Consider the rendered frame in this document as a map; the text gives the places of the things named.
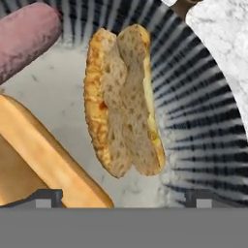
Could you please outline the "striped black and white bowl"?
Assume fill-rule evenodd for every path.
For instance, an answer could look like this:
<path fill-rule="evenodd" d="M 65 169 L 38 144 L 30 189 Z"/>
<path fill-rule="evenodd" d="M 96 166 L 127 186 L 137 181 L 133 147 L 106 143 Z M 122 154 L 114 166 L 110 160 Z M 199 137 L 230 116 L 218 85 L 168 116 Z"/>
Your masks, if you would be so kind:
<path fill-rule="evenodd" d="M 191 189 L 248 206 L 248 139 L 234 95 L 209 50 L 162 0 L 0 0 L 0 18 L 32 3 L 55 8 L 58 42 L 0 92 L 28 107 L 117 207 L 182 207 Z M 151 36 L 156 117 L 166 152 L 157 176 L 115 179 L 98 162 L 83 109 L 88 41 L 101 27 L 139 23 Z"/>

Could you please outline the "split speckled hot dog bun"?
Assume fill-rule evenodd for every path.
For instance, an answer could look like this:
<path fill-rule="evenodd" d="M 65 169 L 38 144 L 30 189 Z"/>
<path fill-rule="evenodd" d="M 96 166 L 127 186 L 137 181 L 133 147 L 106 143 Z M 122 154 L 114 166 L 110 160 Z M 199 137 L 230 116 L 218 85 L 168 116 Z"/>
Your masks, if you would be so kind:
<path fill-rule="evenodd" d="M 99 29 L 89 42 L 84 111 L 102 166 L 114 177 L 130 168 L 146 176 L 161 172 L 165 152 L 153 101 L 150 36 L 133 24 L 119 34 Z"/>

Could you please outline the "pink sausage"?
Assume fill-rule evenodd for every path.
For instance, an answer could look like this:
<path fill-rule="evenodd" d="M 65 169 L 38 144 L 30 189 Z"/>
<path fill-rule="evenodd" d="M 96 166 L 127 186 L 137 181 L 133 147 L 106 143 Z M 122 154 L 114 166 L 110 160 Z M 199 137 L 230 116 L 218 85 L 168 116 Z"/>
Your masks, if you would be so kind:
<path fill-rule="evenodd" d="M 62 32 L 59 13 L 42 2 L 0 19 L 0 85 L 46 52 Z"/>

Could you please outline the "smooth golden hot dog bun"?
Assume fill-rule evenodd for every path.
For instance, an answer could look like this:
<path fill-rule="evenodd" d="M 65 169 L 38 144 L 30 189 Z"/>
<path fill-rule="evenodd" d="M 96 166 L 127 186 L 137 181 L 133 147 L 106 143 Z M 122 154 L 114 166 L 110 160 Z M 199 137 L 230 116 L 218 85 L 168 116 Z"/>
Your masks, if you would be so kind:
<path fill-rule="evenodd" d="M 66 207 L 113 208 L 108 194 L 20 102 L 0 94 L 0 135 Z"/>

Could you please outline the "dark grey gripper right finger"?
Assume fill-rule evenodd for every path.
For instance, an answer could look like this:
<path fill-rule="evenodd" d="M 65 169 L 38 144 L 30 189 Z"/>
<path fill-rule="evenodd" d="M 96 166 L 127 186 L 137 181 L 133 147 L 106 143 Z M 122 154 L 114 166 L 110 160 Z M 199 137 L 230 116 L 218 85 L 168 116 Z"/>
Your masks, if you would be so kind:
<path fill-rule="evenodd" d="M 242 208 L 241 203 L 219 197 L 208 190 L 189 190 L 185 193 L 185 204 L 189 208 Z"/>

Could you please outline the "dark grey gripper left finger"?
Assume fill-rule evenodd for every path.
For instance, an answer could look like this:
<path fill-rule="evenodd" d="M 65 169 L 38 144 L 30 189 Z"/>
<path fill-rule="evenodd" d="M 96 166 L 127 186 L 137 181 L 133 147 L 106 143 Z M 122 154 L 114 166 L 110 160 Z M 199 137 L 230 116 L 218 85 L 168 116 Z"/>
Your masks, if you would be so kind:
<path fill-rule="evenodd" d="M 62 197 L 61 189 L 39 189 L 25 199 L 5 204 L 5 207 L 60 208 Z"/>

